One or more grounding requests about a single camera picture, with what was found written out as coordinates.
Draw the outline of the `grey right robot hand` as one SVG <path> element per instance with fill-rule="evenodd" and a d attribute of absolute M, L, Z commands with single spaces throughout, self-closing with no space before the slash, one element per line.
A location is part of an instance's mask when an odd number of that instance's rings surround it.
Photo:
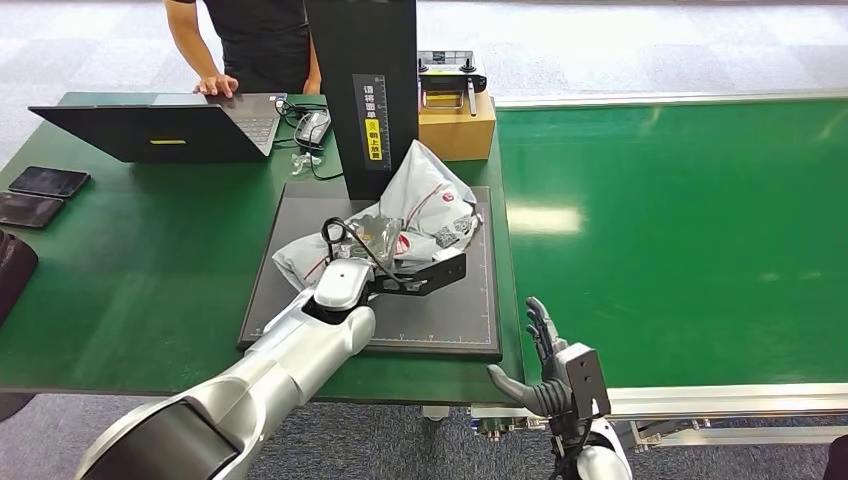
<path fill-rule="evenodd" d="M 486 367 L 489 379 L 506 397 L 540 417 L 555 417 L 571 411 L 572 389 L 558 359 L 569 343 L 559 336 L 557 328 L 545 305 L 536 297 L 526 299 L 530 323 L 526 331 L 534 341 L 543 378 L 538 384 L 528 385 L 509 377 L 498 365 Z"/>

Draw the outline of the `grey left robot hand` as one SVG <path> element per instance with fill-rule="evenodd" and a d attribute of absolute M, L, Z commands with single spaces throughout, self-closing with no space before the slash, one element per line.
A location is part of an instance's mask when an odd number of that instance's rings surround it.
<path fill-rule="evenodd" d="M 393 267 L 397 241 L 402 231 L 400 219 L 365 215 L 349 220 L 346 225 L 360 241 L 346 233 L 337 249 L 340 257 L 363 258 L 372 264 L 379 263 L 386 268 Z"/>

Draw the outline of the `person's right hand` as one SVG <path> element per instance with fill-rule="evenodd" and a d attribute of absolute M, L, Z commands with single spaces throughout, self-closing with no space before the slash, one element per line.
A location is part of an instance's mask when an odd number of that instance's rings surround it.
<path fill-rule="evenodd" d="M 225 98 L 232 98 L 238 88 L 239 82 L 236 78 L 226 74 L 218 74 L 201 78 L 193 88 L 193 92 L 206 96 L 223 95 Z"/>

